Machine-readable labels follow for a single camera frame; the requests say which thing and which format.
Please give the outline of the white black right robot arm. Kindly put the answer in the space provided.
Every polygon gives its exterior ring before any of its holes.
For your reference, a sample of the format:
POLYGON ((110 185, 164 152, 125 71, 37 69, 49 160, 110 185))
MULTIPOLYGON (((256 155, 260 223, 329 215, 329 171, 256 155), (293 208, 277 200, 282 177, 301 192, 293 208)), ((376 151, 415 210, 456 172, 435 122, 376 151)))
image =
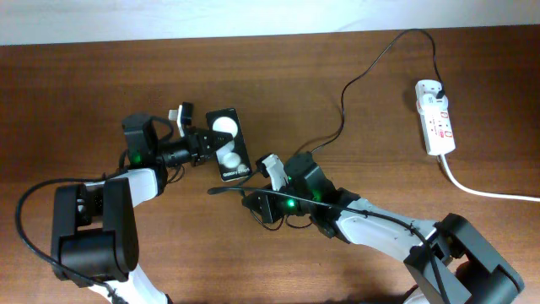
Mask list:
POLYGON ((524 290, 517 271, 464 217, 419 220, 380 209, 336 188, 309 153, 257 168, 271 182, 242 203, 270 224, 304 216, 328 238, 371 247, 404 263, 416 287, 408 303, 511 303, 524 290))

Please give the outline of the black Galaxy flip phone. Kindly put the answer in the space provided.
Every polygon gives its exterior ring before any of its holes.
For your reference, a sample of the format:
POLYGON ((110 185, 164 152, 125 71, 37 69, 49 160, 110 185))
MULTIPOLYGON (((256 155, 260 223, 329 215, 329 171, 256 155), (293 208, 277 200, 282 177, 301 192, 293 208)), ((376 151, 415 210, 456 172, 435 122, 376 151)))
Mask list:
POLYGON ((252 173, 240 120, 235 108, 224 108, 206 113, 211 131, 229 133, 233 138, 216 151, 219 173, 223 182, 245 178, 252 173))

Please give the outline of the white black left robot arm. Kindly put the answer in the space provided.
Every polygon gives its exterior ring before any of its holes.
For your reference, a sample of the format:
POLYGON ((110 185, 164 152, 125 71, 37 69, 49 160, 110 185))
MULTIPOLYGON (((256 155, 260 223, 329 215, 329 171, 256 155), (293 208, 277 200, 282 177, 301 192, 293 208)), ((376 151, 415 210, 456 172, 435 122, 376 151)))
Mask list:
POLYGON ((89 288, 111 303, 169 303, 138 263, 137 205, 159 196, 168 169, 198 166, 232 141, 230 133, 188 128, 178 140, 158 138, 148 114, 122 120, 129 166, 97 182, 78 182, 55 192, 51 256, 61 280, 89 288))

